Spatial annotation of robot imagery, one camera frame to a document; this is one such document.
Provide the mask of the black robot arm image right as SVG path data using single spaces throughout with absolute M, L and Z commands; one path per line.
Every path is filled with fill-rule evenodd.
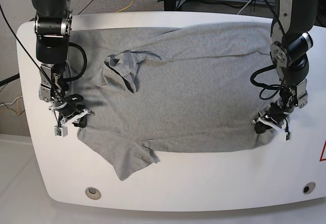
M 303 108 L 308 102 L 307 51 L 313 47 L 309 31 L 315 22 L 319 0 L 276 0 L 274 7 L 267 0 L 263 1 L 273 14 L 270 29 L 272 65 L 255 71 L 250 82 L 262 91 L 274 92 L 269 97 L 260 96 L 261 100 L 280 97 L 261 111 L 253 123 L 257 134 L 270 129 L 280 130 L 284 126 L 286 136 L 289 136 L 288 116 L 296 107 Z

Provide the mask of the black robot arm image left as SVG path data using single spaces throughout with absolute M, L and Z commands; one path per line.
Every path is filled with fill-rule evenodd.
M 70 0 L 31 0 L 36 10 L 34 31 L 36 34 L 36 58 L 41 62 L 41 84 L 39 97 L 51 104 L 50 110 L 57 120 L 56 130 L 60 134 L 69 123 L 84 128 L 89 111 L 83 104 L 83 96 L 72 94 L 73 81 L 82 77 L 87 67 L 87 56 L 83 48 L 70 42 L 72 14 Z M 81 52 L 83 66 L 76 76 L 68 68 L 68 49 Z

